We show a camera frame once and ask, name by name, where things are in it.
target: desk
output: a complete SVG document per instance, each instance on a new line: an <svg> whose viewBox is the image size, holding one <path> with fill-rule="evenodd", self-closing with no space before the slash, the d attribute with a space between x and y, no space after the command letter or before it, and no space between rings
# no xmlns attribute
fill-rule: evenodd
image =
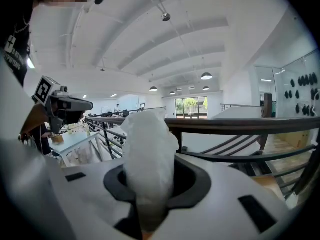
<svg viewBox="0 0 320 240"><path fill-rule="evenodd" d="M100 142L98 140L98 132L90 132L90 136L88 136L86 132L75 132L73 134L69 134L66 132L62 134L62 136L63 136L64 142L54 143L52 142L51 139L49 139L49 145L54 152L58 153L62 157L67 167L71 166L67 158L67 154L75 150L82 143L90 142L93 139L95 139L96 145L98 147L98 151L102 156L102 150L101 150Z"/></svg>

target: white plastic bag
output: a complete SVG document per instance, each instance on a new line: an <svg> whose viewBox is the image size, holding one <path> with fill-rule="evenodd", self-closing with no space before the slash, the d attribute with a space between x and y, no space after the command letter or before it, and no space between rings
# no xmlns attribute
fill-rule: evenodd
<svg viewBox="0 0 320 240"><path fill-rule="evenodd" d="M169 132L165 111L153 109L131 114L121 128L127 133L123 147L128 187L136 193L141 228L154 231L166 215L173 193L177 138Z"/></svg>

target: wooden floor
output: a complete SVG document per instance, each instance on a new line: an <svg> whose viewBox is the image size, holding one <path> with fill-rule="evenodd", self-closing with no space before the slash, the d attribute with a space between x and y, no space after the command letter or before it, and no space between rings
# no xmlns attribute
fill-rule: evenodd
<svg viewBox="0 0 320 240"><path fill-rule="evenodd" d="M286 141L279 139L276 135L269 135L265 148L264 154L275 154L275 153L284 153L296 150L295 147L288 144ZM285 170L293 169L299 165L305 164L309 161L311 156L310 152L302 153L292 157L279 159L275 161L267 162L272 173L278 173ZM303 173L303 169L297 172L285 175L283 177L277 178L278 184L287 183L294 179L297 179ZM293 185L283 188L282 191L285 193L292 188Z"/></svg>

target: person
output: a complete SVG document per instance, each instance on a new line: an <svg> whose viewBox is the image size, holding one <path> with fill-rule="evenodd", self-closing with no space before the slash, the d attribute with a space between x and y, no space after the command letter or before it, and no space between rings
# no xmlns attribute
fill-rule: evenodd
<svg viewBox="0 0 320 240"><path fill-rule="evenodd" d="M119 104L117 104L116 107L114 108L114 113L118 113L118 112L120 112Z"/></svg>
<svg viewBox="0 0 320 240"><path fill-rule="evenodd" d="M34 142L38 150L44 156L52 156L52 151L49 145L48 138L51 137L51 133L48 132L46 125L43 123L40 126L34 128L30 132L33 135Z"/></svg>
<svg viewBox="0 0 320 240"><path fill-rule="evenodd" d="M27 60L30 56L30 20L35 7L39 4L58 6L67 2L85 2L86 0L1 0L4 20L0 35L0 50L13 74L24 86L27 74ZM52 105L52 111L57 110L57 104ZM49 118L42 104L35 104L27 117L21 133L28 133L36 127L48 122Z"/></svg>

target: chain necklace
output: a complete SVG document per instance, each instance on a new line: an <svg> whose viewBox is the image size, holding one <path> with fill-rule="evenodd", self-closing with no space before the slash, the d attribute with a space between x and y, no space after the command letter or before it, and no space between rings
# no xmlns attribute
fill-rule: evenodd
<svg viewBox="0 0 320 240"><path fill-rule="evenodd" d="M30 21L28 23L26 23L25 16L23 16L22 18L23 18L23 23L24 23L25 26L23 28L21 28L20 30L16 30L17 29L17 24L15 24L15 26L14 26L14 33L15 34L18 34L18 33L22 32L22 31L24 31L30 25Z"/></svg>

